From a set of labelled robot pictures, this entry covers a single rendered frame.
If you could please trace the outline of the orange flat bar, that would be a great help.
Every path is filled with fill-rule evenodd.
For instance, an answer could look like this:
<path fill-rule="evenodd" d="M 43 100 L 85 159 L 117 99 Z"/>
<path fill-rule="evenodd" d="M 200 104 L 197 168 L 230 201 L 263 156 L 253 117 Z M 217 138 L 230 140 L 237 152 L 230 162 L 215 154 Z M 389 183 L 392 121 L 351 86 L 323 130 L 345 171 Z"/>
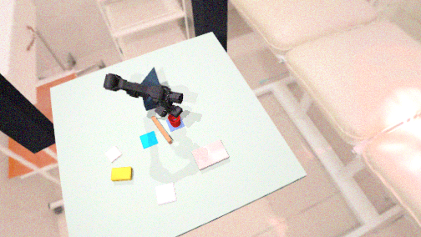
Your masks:
<path fill-rule="evenodd" d="M 168 134 L 163 130 L 163 128 L 161 127 L 161 125 L 159 124 L 159 122 L 156 120 L 156 118 L 154 116 L 151 117 L 152 121 L 154 122 L 155 126 L 158 128 L 158 130 L 162 133 L 162 135 L 165 137 L 166 141 L 169 144 L 172 144 L 172 141 L 170 139 L 170 137 L 168 136 Z"/>

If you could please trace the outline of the yellow rectangular block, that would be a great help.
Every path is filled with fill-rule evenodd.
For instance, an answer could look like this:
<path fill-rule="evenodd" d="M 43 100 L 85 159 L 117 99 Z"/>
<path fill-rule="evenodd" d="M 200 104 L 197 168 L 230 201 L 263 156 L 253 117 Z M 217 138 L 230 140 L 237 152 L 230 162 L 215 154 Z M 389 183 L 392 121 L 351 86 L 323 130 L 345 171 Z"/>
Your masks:
<path fill-rule="evenodd" d="M 123 167 L 123 168 L 113 168 L 111 180 L 112 181 L 130 181 L 132 180 L 132 168 L 131 167 Z"/>

